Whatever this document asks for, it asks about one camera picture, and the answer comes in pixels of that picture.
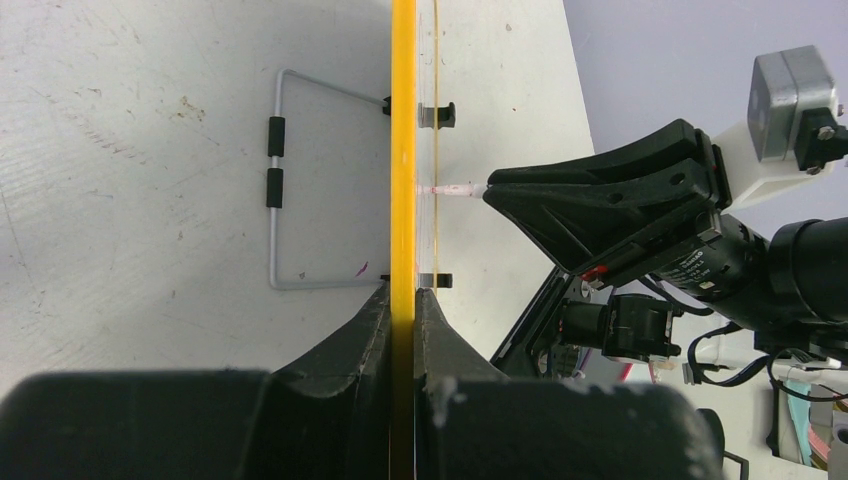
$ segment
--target black cable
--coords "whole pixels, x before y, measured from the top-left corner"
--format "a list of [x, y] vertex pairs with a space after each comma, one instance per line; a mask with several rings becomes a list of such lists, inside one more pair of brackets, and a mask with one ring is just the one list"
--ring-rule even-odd
[[724, 327], [712, 330], [701, 335], [689, 345], [689, 350], [686, 352], [686, 358], [689, 362], [689, 368], [692, 369], [692, 374], [694, 376], [693, 380], [695, 384], [706, 383], [708, 385], [715, 385], [717, 387], [737, 387], [747, 382], [748, 380], [754, 378], [756, 374], [760, 373], [762, 369], [766, 367], [766, 364], [769, 360], [768, 355], [764, 355], [749, 363], [745, 368], [742, 369], [741, 372], [728, 378], [727, 380], [717, 382], [706, 376], [706, 374], [704, 373], [704, 369], [701, 367], [701, 364], [698, 363], [698, 360], [695, 358], [695, 349], [698, 347], [698, 344], [701, 342], [701, 340], [715, 337], [717, 335], [727, 335], [730, 333], [738, 332], [740, 330], [742, 330], [742, 327], [740, 327], [739, 325], [736, 325], [735, 323], [728, 323]]
[[808, 402], [824, 403], [824, 402], [839, 402], [839, 401], [842, 401], [842, 400], [848, 400], [848, 393], [846, 393], [844, 395], [836, 395], [836, 396], [833, 396], [833, 397], [812, 397], [810, 395], [804, 395], [803, 393], [798, 393], [795, 390], [792, 390], [791, 388], [784, 385], [783, 382], [781, 382], [780, 380], [775, 378], [774, 373], [772, 373], [772, 368], [774, 367], [774, 361], [777, 360], [777, 358], [779, 356], [781, 356], [784, 353], [787, 353], [789, 351], [790, 351], [790, 349], [784, 348], [783, 350], [777, 352], [776, 354], [769, 356], [769, 361], [768, 361], [768, 364], [766, 365], [766, 372], [768, 372], [769, 380], [771, 381], [771, 384], [773, 386], [779, 388], [783, 393], [785, 393], [787, 395], [791, 395], [795, 398], [800, 398], [801, 400], [806, 400]]
[[659, 285], [657, 285], [656, 283], [654, 283], [652, 280], [650, 280], [648, 278], [645, 278], [645, 277], [640, 278], [639, 283], [644, 285], [648, 290], [650, 290], [650, 291], [656, 293], [657, 295], [659, 295], [660, 297], [662, 297], [663, 300], [665, 300], [666, 302], [671, 303], [672, 305], [674, 305], [675, 307], [677, 307], [678, 309], [680, 309], [680, 310], [682, 310], [686, 313], [691, 313], [692, 315], [697, 315], [699, 317], [707, 317], [707, 316], [715, 313], [713, 311], [713, 309], [711, 309], [711, 308], [698, 308], [698, 307], [693, 307], [692, 305], [687, 305], [687, 304], [681, 302], [680, 300], [674, 298], [674, 296], [672, 296], [670, 293], [663, 290]]

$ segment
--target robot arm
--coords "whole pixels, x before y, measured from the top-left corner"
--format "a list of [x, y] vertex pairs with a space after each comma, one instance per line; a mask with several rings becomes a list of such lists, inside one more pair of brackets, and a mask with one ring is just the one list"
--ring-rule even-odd
[[[832, 172], [848, 154], [838, 109], [815, 47], [763, 55], [747, 121], [716, 141], [676, 120], [611, 152], [495, 171], [483, 199], [558, 271], [594, 288], [661, 279], [754, 331], [758, 350], [846, 362], [848, 218], [787, 225], [769, 242], [727, 213]], [[634, 360], [674, 355], [670, 321], [683, 312], [650, 300], [591, 309], [565, 298], [546, 315], [560, 343]]]

